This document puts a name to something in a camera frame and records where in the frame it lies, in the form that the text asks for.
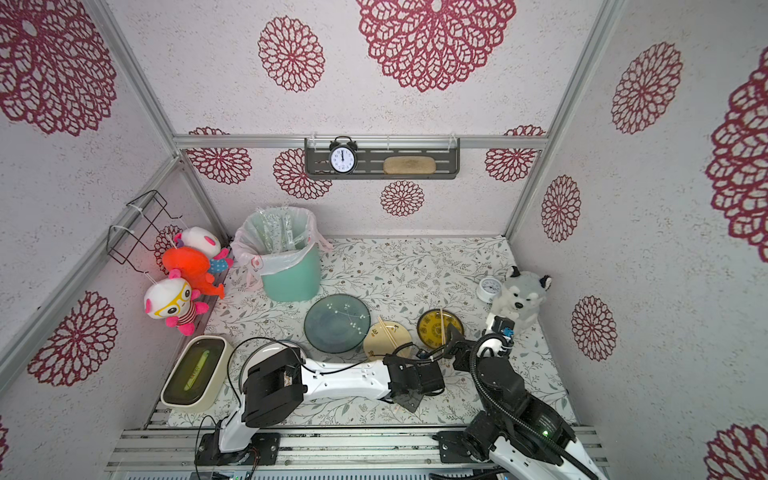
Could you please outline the black alarm clock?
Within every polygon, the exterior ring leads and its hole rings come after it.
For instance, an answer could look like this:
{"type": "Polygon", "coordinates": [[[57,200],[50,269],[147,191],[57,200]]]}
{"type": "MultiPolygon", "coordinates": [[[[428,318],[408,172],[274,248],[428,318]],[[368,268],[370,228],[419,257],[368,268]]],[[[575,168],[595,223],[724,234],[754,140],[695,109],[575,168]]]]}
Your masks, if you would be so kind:
{"type": "Polygon", "coordinates": [[[357,166],[357,143],[347,135],[334,138],[329,144],[329,163],[337,174],[350,174],[357,166]]]}

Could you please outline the wooden brush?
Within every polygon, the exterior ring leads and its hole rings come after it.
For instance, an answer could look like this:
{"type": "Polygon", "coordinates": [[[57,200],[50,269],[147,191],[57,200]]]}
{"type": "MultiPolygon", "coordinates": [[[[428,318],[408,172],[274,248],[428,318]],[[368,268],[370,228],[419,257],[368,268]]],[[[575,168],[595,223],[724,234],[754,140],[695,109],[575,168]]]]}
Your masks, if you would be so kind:
{"type": "Polygon", "coordinates": [[[431,175],[437,164],[429,156],[391,156],[384,160],[382,170],[387,175],[431,175]]]}

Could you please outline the metal base rail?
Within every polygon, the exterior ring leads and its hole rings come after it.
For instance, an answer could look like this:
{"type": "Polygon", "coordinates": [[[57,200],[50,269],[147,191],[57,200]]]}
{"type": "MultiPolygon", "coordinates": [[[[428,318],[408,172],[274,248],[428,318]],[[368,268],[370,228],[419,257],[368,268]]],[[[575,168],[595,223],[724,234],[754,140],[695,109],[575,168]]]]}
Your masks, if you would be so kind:
{"type": "Polygon", "coordinates": [[[578,468],[550,465],[505,439],[468,426],[272,428],[241,453],[213,459],[213,431],[126,430],[105,471],[114,478],[267,479],[425,478],[495,469],[509,479],[582,479],[578,468]]]}

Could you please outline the white container green inside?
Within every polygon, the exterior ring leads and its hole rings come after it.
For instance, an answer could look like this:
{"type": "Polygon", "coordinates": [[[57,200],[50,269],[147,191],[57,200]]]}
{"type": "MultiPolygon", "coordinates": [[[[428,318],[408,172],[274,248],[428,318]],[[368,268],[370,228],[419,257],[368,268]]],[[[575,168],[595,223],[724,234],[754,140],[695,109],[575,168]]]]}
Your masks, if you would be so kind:
{"type": "Polygon", "coordinates": [[[163,405],[186,413],[211,408],[226,380],[233,352],[222,336],[199,335],[184,348],[160,394],[163,405]]]}

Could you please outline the white pink plush doll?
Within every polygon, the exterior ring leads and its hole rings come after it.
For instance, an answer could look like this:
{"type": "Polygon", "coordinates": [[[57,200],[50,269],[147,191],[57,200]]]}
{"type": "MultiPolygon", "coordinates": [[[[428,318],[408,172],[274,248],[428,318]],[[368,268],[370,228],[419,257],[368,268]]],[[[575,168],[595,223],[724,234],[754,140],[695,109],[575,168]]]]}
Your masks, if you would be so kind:
{"type": "Polygon", "coordinates": [[[172,237],[176,247],[190,247],[203,253],[208,259],[223,260],[230,254],[221,241],[202,227],[191,227],[172,237]]]}

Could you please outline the cream yellow plate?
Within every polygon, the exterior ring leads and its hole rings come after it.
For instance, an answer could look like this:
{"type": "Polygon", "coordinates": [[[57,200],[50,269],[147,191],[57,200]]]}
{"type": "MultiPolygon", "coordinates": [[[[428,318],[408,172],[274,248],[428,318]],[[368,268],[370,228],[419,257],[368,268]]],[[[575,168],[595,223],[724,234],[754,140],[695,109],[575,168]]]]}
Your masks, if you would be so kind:
{"type": "MultiPolygon", "coordinates": [[[[401,350],[397,352],[397,355],[403,358],[407,358],[411,355],[412,350],[412,337],[407,328],[397,322],[386,321],[389,325],[392,333],[394,334],[400,346],[403,346],[401,350]]],[[[391,345],[388,339],[385,337],[384,332],[380,329],[379,323],[373,325],[363,340],[363,351],[369,360],[383,360],[384,356],[391,354],[391,345]]]]}

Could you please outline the yellow patterned plate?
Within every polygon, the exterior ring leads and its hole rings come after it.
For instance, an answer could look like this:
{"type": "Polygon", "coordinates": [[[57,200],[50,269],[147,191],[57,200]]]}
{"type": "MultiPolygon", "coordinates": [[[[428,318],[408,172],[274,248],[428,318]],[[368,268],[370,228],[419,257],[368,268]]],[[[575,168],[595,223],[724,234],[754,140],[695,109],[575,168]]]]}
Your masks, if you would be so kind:
{"type": "Polygon", "coordinates": [[[447,342],[449,326],[464,333],[464,325],[456,315],[445,309],[432,309],[420,316],[416,328],[420,341],[435,350],[447,342]]]}

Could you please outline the husky plush toy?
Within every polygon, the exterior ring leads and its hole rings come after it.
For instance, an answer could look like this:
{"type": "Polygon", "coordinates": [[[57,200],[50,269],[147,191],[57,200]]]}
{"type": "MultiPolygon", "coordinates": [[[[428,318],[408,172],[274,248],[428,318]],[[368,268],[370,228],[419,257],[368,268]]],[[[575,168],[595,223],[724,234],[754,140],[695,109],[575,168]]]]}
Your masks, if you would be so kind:
{"type": "Polygon", "coordinates": [[[512,320],[514,333],[519,336],[538,322],[540,307],[552,283],[550,275],[523,271],[512,265],[500,294],[491,304],[490,314],[512,320]]]}

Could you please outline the dark green glass plate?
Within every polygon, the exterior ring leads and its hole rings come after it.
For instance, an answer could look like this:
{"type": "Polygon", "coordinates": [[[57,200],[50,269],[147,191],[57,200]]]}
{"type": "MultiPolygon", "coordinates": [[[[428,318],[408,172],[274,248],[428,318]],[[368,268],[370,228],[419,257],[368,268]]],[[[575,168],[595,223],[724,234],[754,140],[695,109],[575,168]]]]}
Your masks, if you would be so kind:
{"type": "Polygon", "coordinates": [[[328,354],[351,351],[363,343],[371,314],[357,297],[333,294],[315,302],[304,320],[304,334],[315,349],[328,354]]]}

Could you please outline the small white round gauge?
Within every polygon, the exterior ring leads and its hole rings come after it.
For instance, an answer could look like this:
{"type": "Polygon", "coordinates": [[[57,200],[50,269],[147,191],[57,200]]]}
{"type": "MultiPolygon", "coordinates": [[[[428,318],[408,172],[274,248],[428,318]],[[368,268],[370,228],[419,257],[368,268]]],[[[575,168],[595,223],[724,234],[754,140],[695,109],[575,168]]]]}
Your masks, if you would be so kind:
{"type": "Polygon", "coordinates": [[[483,277],[477,284],[476,296],[484,303],[491,304],[501,293],[503,283],[493,276],[483,277]]]}

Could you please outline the white plush doll yellow glasses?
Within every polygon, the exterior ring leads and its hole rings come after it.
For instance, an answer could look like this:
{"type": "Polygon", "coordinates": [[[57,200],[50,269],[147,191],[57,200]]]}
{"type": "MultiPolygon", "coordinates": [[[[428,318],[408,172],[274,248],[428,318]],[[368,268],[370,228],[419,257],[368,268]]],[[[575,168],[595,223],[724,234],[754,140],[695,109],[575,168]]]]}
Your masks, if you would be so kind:
{"type": "Polygon", "coordinates": [[[166,279],[154,283],[145,292],[144,313],[164,320],[169,328],[176,328],[184,336],[192,336],[197,317],[209,310],[208,304],[199,300],[201,296],[178,269],[173,269],[166,279]]]}

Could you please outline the grey wall shelf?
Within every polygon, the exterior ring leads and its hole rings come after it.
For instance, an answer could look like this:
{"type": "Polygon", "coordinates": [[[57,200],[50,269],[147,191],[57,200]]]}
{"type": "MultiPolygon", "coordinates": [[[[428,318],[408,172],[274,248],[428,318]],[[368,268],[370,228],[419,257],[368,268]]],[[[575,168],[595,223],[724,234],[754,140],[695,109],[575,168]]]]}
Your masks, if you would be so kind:
{"type": "Polygon", "coordinates": [[[381,148],[371,143],[358,145],[357,166],[350,174],[337,174],[329,163],[331,140],[304,140],[304,172],[312,180],[453,180],[460,170],[459,139],[452,137],[430,148],[425,144],[397,145],[389,140],[381,148]],[[429,156],[437,164],[437,171],[431,175],[387,175],[382,170],[383,162],[391,156],[429,156]]]}

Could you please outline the white orange patterned plate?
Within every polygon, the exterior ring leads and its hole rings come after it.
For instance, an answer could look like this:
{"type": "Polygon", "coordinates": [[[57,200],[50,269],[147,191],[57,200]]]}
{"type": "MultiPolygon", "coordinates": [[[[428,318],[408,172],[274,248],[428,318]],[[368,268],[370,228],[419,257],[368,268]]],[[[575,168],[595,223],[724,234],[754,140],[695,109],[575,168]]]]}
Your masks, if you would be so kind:
{"type": "Polygon", "coordinates": [[[270,342],[264,346],[258,347],[247,357],[245,363],[241,367],[239,374],[240,386],[243,387],[245,385],[246,379],[248,377],[248,370],[250,368],[256,366],[264,360],[271,358],[274,355],[277,355],[284,350],[293,350],[293,353],[289,355],[289,359],[287,360],[288,363],[296,363],[296,355],[299,355],[302,361],[306,360],[305,351],[299,345],[292,342],[288,342],[285,345],[278,342],[270,342]]]}

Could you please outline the green trash bin with bag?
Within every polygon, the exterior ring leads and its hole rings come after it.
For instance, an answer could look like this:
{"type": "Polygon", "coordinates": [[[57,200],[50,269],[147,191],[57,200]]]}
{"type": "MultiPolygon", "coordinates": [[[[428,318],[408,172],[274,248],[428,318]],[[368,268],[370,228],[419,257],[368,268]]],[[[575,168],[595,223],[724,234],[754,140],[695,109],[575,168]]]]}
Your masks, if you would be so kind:
{"type": "Polygon", "coordinates": [[[320,290],[322,253],[333,251],[313,212],[284,206],[259,209],[231,242],[235,264],[275,302],[303,302],[320,290]]]}

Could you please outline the red orange plush toy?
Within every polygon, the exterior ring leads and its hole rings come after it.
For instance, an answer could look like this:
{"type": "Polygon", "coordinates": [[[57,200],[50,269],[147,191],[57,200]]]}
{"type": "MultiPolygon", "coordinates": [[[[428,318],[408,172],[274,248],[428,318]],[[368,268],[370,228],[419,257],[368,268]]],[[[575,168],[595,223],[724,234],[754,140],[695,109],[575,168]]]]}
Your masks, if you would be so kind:
{"type": "Polygon", "coordinates": [[[161,261],[170,278],[181,277],[203,295],[225,298],[225,288],[214,284],[211,264],[204,253],[191,247],[171,248],[162,254],[161,261]]]}

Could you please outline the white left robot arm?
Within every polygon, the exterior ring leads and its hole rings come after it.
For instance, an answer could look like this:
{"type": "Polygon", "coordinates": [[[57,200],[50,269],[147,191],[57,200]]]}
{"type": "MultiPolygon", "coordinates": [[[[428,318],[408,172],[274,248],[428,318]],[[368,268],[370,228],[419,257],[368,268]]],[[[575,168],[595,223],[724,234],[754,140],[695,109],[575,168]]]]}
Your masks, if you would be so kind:
{"type": "Polygon", "coordinates": [[[423,398],[441,394],[445,382],[435,361],[386,354],[352,364],[318,362],[296,344],[271,342],[248,357],[235,390],[238,407],[214,435],[220,454],[246,450],[257,430],[283,422],[305,402],[364,398],[414,412],[423,398]]]}

